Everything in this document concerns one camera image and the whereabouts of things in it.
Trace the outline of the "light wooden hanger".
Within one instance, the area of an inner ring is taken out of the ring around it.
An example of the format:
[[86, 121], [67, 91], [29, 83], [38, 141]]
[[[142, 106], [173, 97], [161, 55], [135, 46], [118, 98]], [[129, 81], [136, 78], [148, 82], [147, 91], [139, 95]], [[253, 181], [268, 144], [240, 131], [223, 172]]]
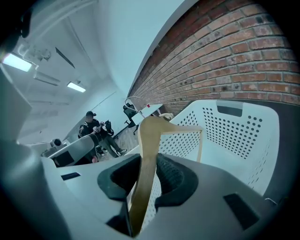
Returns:
[[142, 116], [142, 121], [139, 123], [138, 128], [141, 163], [139, 175], [131, 196], [131, 206], [128, 211], [133, 237], [140, 233], [146, 215], [156, 172], [160, 137], [162, 135], [198, 132], [200, 139], [196, 160], [200, 162], [204, 133], [204, 129], [201, 126], [178, 126], [161, 117], [151, 115], [146, 117], [141, 111], [136, 110], [136, 112]]

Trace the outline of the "black office chair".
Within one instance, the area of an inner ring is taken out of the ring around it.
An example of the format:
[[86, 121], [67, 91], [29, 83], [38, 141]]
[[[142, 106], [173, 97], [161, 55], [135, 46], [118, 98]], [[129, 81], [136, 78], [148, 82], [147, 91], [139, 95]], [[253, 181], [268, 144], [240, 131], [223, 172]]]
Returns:
[[137, 112], [135, 111], [135, 108], [133, 105], [126, 103], [123, 106], [123, 112], [127, 115], [128, 120], [125, 121], [125, 123], [127, 124], [128, 128], [133, 128], [135, 127], [135, 130], [133, 132], [133, 135], [135, 135], [136, 131], [138, 130], [139, 125], [135, 124], [134, 121], [132, 120], [132, 117], [134, 117]]
[[109, 120], [105, 122], [105, 128], [110, 136], [114, 135], [114, 131], [112, 130], [111, 122]]

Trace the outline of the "white ceiling air conditioner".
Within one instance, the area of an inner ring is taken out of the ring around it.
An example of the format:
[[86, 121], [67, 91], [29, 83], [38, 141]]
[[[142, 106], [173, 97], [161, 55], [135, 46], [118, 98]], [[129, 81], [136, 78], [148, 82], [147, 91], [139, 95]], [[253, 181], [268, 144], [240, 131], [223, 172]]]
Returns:
[[34, 73], [33, 79], [53, 86], [59, 86], [61, 83], [60, 80], [38, 71]]

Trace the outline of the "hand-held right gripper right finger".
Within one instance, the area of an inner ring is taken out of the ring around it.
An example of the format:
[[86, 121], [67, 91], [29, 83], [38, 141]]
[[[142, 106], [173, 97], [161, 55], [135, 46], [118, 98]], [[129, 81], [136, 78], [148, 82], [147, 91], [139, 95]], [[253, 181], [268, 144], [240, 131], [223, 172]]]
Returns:
[[228, 172], [159, 154], [162, 194], [140, 240], [251, 240], [263, 225], [263, 198]]

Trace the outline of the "white plastic laundry basket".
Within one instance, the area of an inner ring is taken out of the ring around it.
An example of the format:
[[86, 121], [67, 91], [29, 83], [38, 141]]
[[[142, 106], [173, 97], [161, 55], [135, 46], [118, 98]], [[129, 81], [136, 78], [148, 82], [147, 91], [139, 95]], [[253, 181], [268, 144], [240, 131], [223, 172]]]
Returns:
[[[269, 107], [226, 100], [192, 102], [170, 123], [204, 129], [201, 161], [220, 168], [263, 199], [263, 221], [271, 212], [265, 201], [278, 157], [279, 117]], [[162, 135], [159, 154], [197, 162], [199, 133]]]

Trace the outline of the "white folding table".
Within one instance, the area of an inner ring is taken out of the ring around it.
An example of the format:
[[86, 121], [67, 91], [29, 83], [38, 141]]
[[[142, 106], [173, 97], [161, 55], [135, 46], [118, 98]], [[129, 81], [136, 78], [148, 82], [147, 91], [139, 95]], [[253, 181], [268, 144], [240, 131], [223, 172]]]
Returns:
[[144, 116], [144, 117], [148, 117], [150, 115], [152, 115], [155, 112], [158, 112], [158, 114], [161, 114], [160, 108], [163, 106], [163, 104], [154, 104], [154, 105], [150, 105], [150, 108], [148, 108], [147, 106], [145, 106], [140, 113]]

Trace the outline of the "dark ceiling vent strip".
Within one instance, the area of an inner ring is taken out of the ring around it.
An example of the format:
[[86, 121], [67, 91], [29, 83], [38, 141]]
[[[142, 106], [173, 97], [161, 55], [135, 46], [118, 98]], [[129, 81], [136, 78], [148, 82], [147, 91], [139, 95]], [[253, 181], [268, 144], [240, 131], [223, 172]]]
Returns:
[[63, 58], [70, 66], [72, 66], [75, 69], [74, 64], [67, 58], [57, 47], [55, 47], [56, 53]]

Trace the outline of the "ceiling light panel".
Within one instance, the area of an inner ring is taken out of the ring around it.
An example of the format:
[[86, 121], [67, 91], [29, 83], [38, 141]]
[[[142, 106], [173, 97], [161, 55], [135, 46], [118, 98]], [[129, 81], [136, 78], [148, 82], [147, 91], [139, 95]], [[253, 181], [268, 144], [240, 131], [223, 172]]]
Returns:
[[71, 89], [73, 89], [73, 90], [76, 90], [76, 91], [78, 91], [78, 92], [81, 92], [81, 93], [84, 93], [84, 92], [86, 91], [85, 88], [80, 87], [79, 85], [77, 85], [77, 84], [75, 84], [75, 83], [73, 83], [73, 82], [69, 82], [69, 83], [67, 84], [67, 87], [68, 87], [68, 88], [71, 88]]
[[13, 68], [17, 68], [19, 70], [22, 70], [24, 72], [28, 72], [32, 66], [31, 63], [9, 53], [7, 56], [4, 57], [3, 64], [6, 64], [8, 66], [11, 66]]

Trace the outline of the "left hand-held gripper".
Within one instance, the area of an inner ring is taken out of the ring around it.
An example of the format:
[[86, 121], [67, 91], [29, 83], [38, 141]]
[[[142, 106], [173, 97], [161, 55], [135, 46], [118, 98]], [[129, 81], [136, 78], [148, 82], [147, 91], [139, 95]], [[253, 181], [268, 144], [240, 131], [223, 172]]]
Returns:
[[86, 135], [64, 147], [60, 139], [50, 141], [50, 147], [41, 156], [52, 159], [56, 165], [74, 165], [97, 145], [95, 135]]

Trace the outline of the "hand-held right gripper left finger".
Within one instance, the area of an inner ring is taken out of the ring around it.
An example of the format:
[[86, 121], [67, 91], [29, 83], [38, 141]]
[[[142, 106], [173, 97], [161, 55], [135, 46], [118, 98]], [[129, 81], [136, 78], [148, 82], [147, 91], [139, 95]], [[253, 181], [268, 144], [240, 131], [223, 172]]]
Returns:
[[138, 177], [140, 156], [57, 168], [42, 158], [46, 236], [133, 236], [127, 197]]

